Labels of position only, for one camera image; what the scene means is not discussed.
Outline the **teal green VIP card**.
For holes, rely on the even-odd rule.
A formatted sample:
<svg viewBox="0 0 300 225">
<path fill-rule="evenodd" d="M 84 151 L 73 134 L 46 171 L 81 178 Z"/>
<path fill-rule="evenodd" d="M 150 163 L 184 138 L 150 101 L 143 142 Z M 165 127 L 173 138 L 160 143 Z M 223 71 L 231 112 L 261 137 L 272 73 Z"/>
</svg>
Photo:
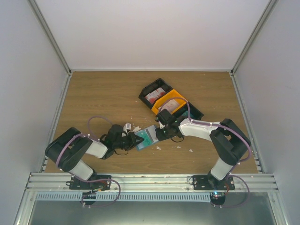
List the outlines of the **teal green VIP card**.
<svg viewBox="0 0 300 225">
<path fill-rule="evenodd" d="M 143 129 L 143 130 L 136 132 L 136 135 L 143 138 L 143 142 L 142 142 L 143 148 L 146 148 L 146 147 L 149 147 L 152 145 L 152 139 L 150 138 L 147 129 Z"/>
</svg>

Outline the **teal leather card holder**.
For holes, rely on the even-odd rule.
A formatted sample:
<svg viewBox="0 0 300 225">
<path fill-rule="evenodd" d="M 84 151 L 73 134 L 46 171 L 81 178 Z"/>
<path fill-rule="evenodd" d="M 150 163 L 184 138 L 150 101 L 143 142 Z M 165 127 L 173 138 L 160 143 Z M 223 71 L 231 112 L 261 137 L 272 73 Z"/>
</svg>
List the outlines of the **teal leather card holder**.
<svg viewBox="0 0 300 225">
<path fill-rule="evenodd" d="M 152 146 L 159 142 L 156 136 L 156 125 L 151 125 L 143 130 L 135 132 L 135 134 L 141 138 L 143 138 L 143 142 L 136 146 L 138 151 L 141 151 L 149 146 Z"/>
</svg>

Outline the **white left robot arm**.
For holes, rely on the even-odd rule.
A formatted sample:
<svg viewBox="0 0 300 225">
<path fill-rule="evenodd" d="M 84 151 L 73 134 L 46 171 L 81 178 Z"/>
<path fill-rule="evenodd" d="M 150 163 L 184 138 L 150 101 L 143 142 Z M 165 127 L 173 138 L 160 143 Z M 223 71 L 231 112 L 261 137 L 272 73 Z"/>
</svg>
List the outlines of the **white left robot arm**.
<svg viewBox="0 0 300 225">
<path fill-rule="evenodd" d="M 129 151 L 143 141 L 142 137 L 117 124 L 99 139 L 71 127 L 46 147 L 45 155 L 60 170 L 76 176 L 85 189 L 92 189 L 97 183 L 96 172 L 82 160 L 85 154 L 106 160 L 116 150 Z"/>
</svg>

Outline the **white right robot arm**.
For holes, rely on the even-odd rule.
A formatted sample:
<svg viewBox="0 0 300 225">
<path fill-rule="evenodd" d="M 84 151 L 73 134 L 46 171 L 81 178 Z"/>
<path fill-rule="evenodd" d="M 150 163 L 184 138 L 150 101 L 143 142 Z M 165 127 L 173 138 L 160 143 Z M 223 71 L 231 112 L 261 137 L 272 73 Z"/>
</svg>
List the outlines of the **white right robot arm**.
<svg viewBox="0 0 300 225">
<path fill-rule="evenodd" d="M 218 160 L 207 174 L 208 186 L 218 190 L 224 185 L 224 179 L 243 161 L 248 152 L 251 157 L 251 143 L 245 134 L 230 119 L 222 122 L 205 122 L 189 116 L 175 117 L 166 109 L 159 112 L 156 120 L 162 126 L 156 129 L 159 141 L 186 136 L 201 138 L 212 142 L 218 154 Z"/>
</svg>

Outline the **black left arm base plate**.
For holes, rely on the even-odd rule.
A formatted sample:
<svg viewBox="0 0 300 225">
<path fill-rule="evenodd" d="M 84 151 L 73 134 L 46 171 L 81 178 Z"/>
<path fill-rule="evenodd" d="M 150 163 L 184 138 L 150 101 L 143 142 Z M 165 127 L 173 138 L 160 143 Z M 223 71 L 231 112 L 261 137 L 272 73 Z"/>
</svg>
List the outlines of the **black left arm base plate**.
<svg viewBox="0 0 300 225">
<path fill-rule="evenodd" d="M 84 206 L 91 206 L 95 201 L 90 200 L 96 199 L 96 192 L 110 189 L 111 178 L 111 175 L 98 175 L 95 173 L 88 180 L 81 180 L 72 176 L 71 180 L 66 182 L 66 185 L 70 190 L 83 190 L 80 202 Z"/>
</svg>

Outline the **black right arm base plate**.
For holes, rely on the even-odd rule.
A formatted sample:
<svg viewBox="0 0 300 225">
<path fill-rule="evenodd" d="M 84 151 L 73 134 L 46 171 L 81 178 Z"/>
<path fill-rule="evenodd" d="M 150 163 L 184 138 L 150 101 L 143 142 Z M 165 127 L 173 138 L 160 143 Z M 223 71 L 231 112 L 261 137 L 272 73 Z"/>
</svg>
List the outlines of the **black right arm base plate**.
<svg viewBox="0 0 300 225">
<path fill-rule="evenodd" d="M 188 182 L 193 185 L 194 190 L 209 191 L 210 202 L 213 205 L 222 206 L 229 191 L 235 190 L 233 178 L 217 180 L 210 174 L 193 175 Z"/>
</svg>

